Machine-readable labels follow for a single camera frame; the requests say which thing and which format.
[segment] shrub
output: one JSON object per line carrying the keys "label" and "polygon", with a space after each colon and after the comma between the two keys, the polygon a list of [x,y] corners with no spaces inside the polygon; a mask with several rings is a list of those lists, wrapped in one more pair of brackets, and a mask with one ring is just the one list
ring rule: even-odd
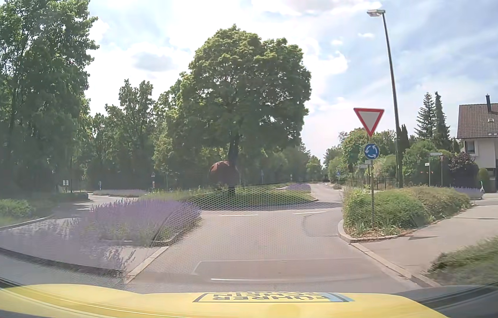
{"label": "shrub", "polygon": [[192,203],[170,200],[121,200],[93,206],[83,228],[93,228],[102,239],[134,241],[148,245],[155,234],[181,232],[200,216]]}
{"label": "shrub", "polygon": [[469,196],[452,188],[411,187],[405,189],[424,206],[427,222],[441,220],[471,206]]}
{"label": "shrub", "polygon": [[[375,193],[375,228],[419,228],[470,206],[469,197],[450,188],[427,186]],[[344,193],[344,226],[355,231],[371,226],[371,195],[365,190]]]}
{"label": "shrub", "polygon": [[[375,228],[397,226],[417,228],[424,218],[424,206],[404,190],[375,193]],[[363,190],[350,190],[344,199],[344,225],[361,228],[371,225],[371,195]]]}

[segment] lamp post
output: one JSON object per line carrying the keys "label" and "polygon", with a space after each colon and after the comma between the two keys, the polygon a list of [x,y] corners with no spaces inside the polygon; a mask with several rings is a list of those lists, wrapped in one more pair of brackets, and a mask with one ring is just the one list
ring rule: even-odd
{"label": "lamp post", "polygon": [[387,31],[387,20],[385,19],[385,10],[383,9],[374,9],[367,10],[367,14],[372,17],[382,16],[382,23],[385,27],[385,37],[387,38],[387,51],[389,54],[389,66],[390,66],[390,83],[392,84],[392,96],[394,101],[394,124],[396,130],[396,170],[397,170],[397,179],[398,179],[398,187],[402,188],[403,179],[402,179],[402,159],[400,156],[400,148],[399,148],[399,139],[400,139],[400,124],[398,123],[398,102],[396,100],[396,87],[394,86],[394,70],[392,67],[392,58],[390,57],[390,44],[389,44],[389,33]]}

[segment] roof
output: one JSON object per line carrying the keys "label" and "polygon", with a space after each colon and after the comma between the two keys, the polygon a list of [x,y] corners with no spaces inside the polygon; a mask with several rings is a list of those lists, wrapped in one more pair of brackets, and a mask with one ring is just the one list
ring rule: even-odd
{"label": "roof", "polygon": [[459,105],[457,138],[498,137],[498,103],[491,103],[491,110],[486,104]]}

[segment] tree trunk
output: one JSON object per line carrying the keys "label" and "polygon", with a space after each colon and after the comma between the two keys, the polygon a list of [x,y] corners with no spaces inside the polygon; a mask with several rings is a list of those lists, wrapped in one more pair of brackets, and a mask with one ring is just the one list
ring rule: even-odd
{"label": "tree trunk", "polygon": [[231,180],[228,180],[228,194],[233,196],[235,195],[235,182],[233,177],[236,176],[236,167],[237,167],[237,157],[239,156],[239,134],[235,134],[235,136],[229,142],[229,150],[227,151],[227,161],[229,162],[229,169],[231,169]]}

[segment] car hood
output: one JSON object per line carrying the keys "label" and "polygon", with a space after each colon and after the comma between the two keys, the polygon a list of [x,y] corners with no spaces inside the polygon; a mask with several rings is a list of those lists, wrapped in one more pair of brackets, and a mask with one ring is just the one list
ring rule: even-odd
{"label": "car hood", "polygon": [[444,317],[414,300],[387,294],[231,292],[137,294],[90,285],[0,289],[0,310],[41,317]]}

